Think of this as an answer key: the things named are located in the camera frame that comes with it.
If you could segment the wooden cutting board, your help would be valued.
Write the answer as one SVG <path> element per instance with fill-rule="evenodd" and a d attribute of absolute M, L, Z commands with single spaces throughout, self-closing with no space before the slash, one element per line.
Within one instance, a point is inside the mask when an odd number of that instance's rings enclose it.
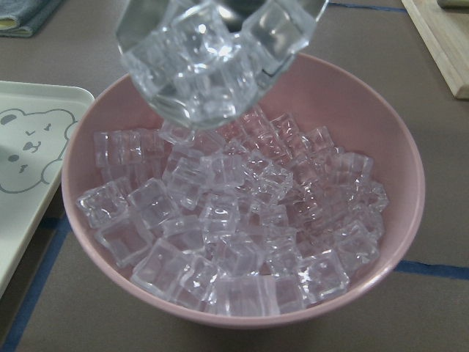
<path fill-rule="evenodd" d="M 456 99 L 468 99 L 468 8 L 403 1 L 413 24 Z"/>

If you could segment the cream bear tray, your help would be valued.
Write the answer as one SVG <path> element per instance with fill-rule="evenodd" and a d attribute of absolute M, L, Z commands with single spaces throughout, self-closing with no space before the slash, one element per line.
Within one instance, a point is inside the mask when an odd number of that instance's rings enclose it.
<path fill-rule="evenodd" d="M 1 289 L 61 180 L 73 131 L 94 101 L 80 87 L 1 82 Z"/>

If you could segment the grey folded cloth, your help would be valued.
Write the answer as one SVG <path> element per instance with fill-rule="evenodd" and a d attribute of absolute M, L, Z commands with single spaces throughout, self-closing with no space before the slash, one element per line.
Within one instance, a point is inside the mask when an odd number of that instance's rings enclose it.
<path fill-rule="evenodd" d="M 61 0 L 1 1 L 1 36 L 33 37 L 61 4 Z"/>

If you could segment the pink plastic bowl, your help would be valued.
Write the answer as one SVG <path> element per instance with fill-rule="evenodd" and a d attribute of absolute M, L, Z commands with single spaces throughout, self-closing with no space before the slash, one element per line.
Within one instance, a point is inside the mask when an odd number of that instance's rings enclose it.
<path fill-rule="evenodd" d="M 424 210 L 424 168 L 404 121 L 370 86 L 324 60 L 299 55 L 290 69 L 261 99 L 265 113 L 290 111 L 302 130 L 328 127 L 333 140 L 374 159 L 373 176 L 390 199 L 383 220 L 380 256 L 361 269 L 342 296 L 299 312 L 262 318 L 236 318 L 197 312 L 171 304 L 136 287 L 130 273 L 118 269 L 101 249 L 75 201 L 100 181 L 92 156 L 96 131 L 158 127 L 162 120 L 144 102 L 130 76 L 104 90 L 75 127 L 62 167 L 62 198 L 78 242 L 93 263 L 116 285 L 141 301 L 171 315 L 227 329 L 268 329 L 310 320 L 363 296 L 399 264 L 413 242 Z"/>

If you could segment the clear ice cubes pile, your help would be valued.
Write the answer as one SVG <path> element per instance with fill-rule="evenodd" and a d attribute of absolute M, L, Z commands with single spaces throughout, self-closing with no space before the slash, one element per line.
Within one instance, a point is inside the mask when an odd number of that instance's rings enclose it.
<path fill-rule="evenodd" d="M 103 182 L 77 207 L 130 281 L 232 317 L 300 311 L 347 292 L 384 235 L 373 160 L 322 126 L 260 107 L 214 131 L 99 131 Z"/>

